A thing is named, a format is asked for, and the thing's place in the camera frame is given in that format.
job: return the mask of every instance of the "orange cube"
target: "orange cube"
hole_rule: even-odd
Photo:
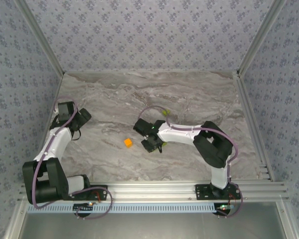
[[[132,141],[129,138],[124,140],[124,144],[127,148],[129,148],[133,145]]]

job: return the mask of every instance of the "wall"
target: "wall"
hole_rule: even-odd
[[[64,71],[237,69],[272,0],[27,0]]]
[[[288,0],[244,80],[277,180],[299,223],[299,0]]]
[[[36,155],[59,79],[12,0],[0,0],[0,239]]]

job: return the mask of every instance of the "purple cable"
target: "purple cable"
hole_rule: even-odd
[[[76,105],[75,101],[74,101],[71,97],[68,97],[68,96],[60,96],[60,97],[58,97],[58,98],[56,99],[55,103],[54,103],[53,108],[55,108],[55,105],[56,105],[56,103],[57,103],[57,101],[58,101],[59,99],[70,99],[70,100],[72,100],[73,103],[74,103],[74,113],[73,113],[73,115],[70,117],[70,119],[69,119],[64,125],[62,125],[62,126],[55,132],[55,134],[51,137],[51,139],[50,139],[48,145],[46,146],[46,148],[45,148],[45,150],[44,150],[44,153],[42,154],[42,156],[41,156],[41,158],[40,158],[40,160],[39,160],[39,162],[38,162],[38,165],[36,166],[36,169],[35,169],[35,172],[34,172],[34,176],[33,176],[33,181],[32,181],[32,193],[31,193],[31,194],[32,194],[32,204],[33,204],[33,206],[34,206],[36,209],[42,209],[42,208],[44,208],[44,207],[50,205],[51,203],[54,203],[54,202],[48,202],[48,203],[46,203],[46,204],[44,204],[44,205],[42,205],[42,206],[38,206],[38,205],[37,205],[37,203],[36,203],[36,199],[35,199],[36,180],[37,180],[37,178],[38,178],[38,173],[39,173],[40,166],[41,166],[41,164],[42,164],[42,162],[43,162],[43,160],[44,160],[44,158],[45,158],[45,154],[48,152],[48,150],[49,150],[49,148],[50,148],[50,146],[51,146],[51,144],[52,144],[54,138],[57,136],[57,134],[58,134],[64,127],[66,127],[66,126],[71,122],[71,120],[73,120],[75,114],[78,112],[78,110],[77,110],[77,105]]]
[[[168,113],[167,113],[167,110],[166,110],[164,107],[162,107],[162,106],[147,106],[146,108],[144,108],[144,109],[140,112],[138,119],[141,117],[141,115],[144,113],[144,111],[146,111],[146,110],[148,110],[148,109],[151,109],[151,108],[159,108],[159,109],[161,109],[161,110],[164,110],[164,111],[166,112],[166,123],[167,123],[167,125],[168,125],[170,128],[172,128],[172,129],[179,130],[179,131],[188,131],[188,130],[204,130],[204,131],[210,131],[210,132],[214,132],[214,133],[217,133],[217,134],[219,134],[219,135],[225,137],[226,139],[228,139],[229,142],[231,142],[231,144],[232,144],[232,145],[234,146],[234,148],[235,148],[235,154],[234,154],[234,156],[231,157],[231,158],[228,160],[228,162],[227,162],[227,168],[228,168],[228,170],[227,170],[227,178],[228,178],[228,183],[231,184],[231,185],[234,185],[234,186],[238,189],[239,194],[240,194],[240,197],[241,197],[241,203],[240,203],[240,206],[239,206],[239,208],[237,209],[237,211],[235,211],[232,215],[229,215],[229,216],[228,216],[228,215],[226,215],[224,212],[222,212],[222,211],[220,211],[220,210],[217,210],[217,211],[218,211],[218,212],[221,212],[222,214],[224,214],[224,215],[225,215],[226,217],[228,217],[228,218],[229,218],[229,217],[232,217],[232,216],[234,216],[234,215],[236,215],[237,213],[239,213],[240,210],[241,210],[241,207],[242,207],[242,205],[243,205],[243,195],[242,195],[242,193],[241,193],[240,188],[238,187],[238,185],[235,184],[235,183],[232,183],[232,182],[231,182],[231,179],[230,179],[230,162],[232,162],[232,161],[233,161],[235,158],[237,158],[237,156],[238,156],[238,145],[234,142],[234,140],[233,140],[232,138],[230,138],[227,134],[225,134],[225,133],[223,133],[223,132],[221,132],[221,131],[219,131],[219,130],[213,129],[213,128],[205,128],[205,127],[197,127],[197,128],[177,128],[177,127],[174,127],[174,126],[172,126],[172,125],[169,123],[169,121],[168,121]]]
[[[106,212],[104,212],[104,213],[101,214],[101,215],[98,215],[98,216],[95,216],[95,217],[83,218],[83,217],[80,217],[80,216],[78,215],[79,210],[82,208],[82,207],[79,207],[79,208],[76,210],[76,213],[75,213],[75,215],[77,216],[78,219],[83,219],[83,220],[93,220],[93,219],[102,218],[102,217],[104,217],[105,215],[107,215],[107,214],[109,213],[109,211],[111,210],[112,205],[113,205],[113,197],[112,197],[112,194],[110,193],[110,191],[109,191],[107,188],[103,188],[103,187],[86,188],[86,189],[83,189],[83,190],[80,190],[80,191],[76,191],[76,192],[72,193],[72,195],[79,194],[79,193],[83,193],[83,192],[87,192],[87,191],[90,191],[90,190],[95,190],[95,189],[101,189],[101,190],[104,190],[104,191],[106,191],[106,192],[110,195],[110,198],[111,198],[111,204],[109,205],[109,208],[106,210]]]

